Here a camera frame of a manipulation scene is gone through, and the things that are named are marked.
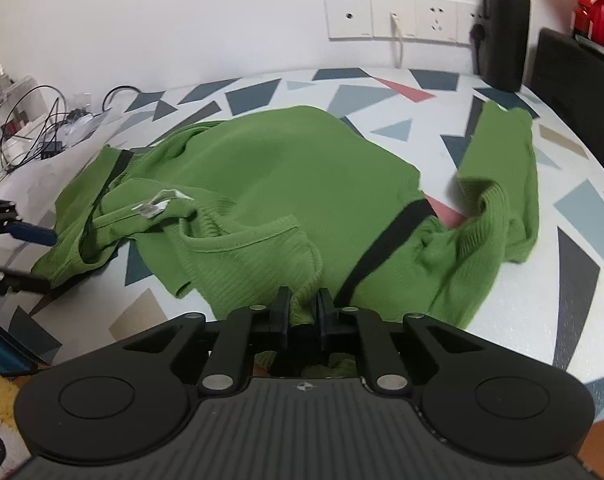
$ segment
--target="table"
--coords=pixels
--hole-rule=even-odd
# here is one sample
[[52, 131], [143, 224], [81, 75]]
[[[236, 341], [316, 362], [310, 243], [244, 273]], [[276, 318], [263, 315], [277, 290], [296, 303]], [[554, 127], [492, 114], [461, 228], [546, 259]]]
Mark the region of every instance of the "table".
[[[468, 209], [455, 182], [483, 103], [523, 107], [534, 118], [540, 236], [524, 264], [503, 264], [467, 330], [567, 370], [588, 386], [604, 418], [604, 170], [575, 134], [523, 88], [509, 94], [475, 76], [428, 70], [337, 68], [227, 79], [131, 98], [99, 131], [109, 144], [144, 152], [178, 127], [270, 108], [327, 110], [354, 134], [421, 172], [421, 189], [448, 227]], [[52, 221], [53, 212], [48, 215]], [[0, 265], [30, 269], [43, 249], [0, 250]], [[13, 294], [0, 325], [53, 364], [92, 351], [185, 312], [213, 319], [192, 291], [170, 296], [134, 242], [59, 297]]]

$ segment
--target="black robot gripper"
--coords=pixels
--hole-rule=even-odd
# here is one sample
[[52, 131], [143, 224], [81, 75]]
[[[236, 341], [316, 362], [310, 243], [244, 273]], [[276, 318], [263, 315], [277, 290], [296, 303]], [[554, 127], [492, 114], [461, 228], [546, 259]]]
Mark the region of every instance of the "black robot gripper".
[[[564, 371], [325, 289], [316, 322], [290, 327], [289, 301], [184, 314], [37, 375], [15, 403], [33, 458], [12, 478], [595, 478], [575, 457], [591, 396]], [[337, 353], [358, 377], [310, 378]]]

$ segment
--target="white wall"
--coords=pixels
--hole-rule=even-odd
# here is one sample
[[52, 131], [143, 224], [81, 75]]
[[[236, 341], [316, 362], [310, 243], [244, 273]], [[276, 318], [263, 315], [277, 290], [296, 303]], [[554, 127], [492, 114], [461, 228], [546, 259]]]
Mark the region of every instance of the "white wall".
[[[530, 43], [541, 27], [568, 30], [574, 2], [532, 0]], [[91, 92], [94, 103], [119, 84], [152, 91], [295, 68], [391, 66], [391, 47], [329, 42], [323, 0], [0, 0], [8, 72]], [[410, 43], [405, 64], [470, 72], [470, 49]]]

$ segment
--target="gray ribbed panel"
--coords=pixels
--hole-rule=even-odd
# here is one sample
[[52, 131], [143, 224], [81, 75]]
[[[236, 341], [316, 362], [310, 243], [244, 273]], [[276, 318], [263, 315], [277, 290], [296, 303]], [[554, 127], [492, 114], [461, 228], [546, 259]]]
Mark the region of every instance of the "gray ribbed panel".
[[35, 458], [15, 480], [593, 480], [573, 457], [528, 467], [468, 458], [442, 444], [410, 404], [358, 379], [254, 378], [202, 403], [175, 440], [132, 462], [79, 468]]

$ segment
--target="white cable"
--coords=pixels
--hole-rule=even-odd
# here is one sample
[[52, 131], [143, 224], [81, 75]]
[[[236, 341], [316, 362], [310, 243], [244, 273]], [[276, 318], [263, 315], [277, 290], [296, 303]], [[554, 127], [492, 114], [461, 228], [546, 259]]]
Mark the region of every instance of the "white cable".
[[400, 59], [399, 62], [396, 64], [396, 68], [402, 68], [402, 65], [404, 63], [404, 35], [402, 34], [402, 27], [400, 26], [400, 18], [397, 17], [397, 14], [394, 12], [391, 12], [391, 20], [393, 21], [393, 36], [396, 36], [396, 32], [397, 32], [397, 39], [400, 41]]

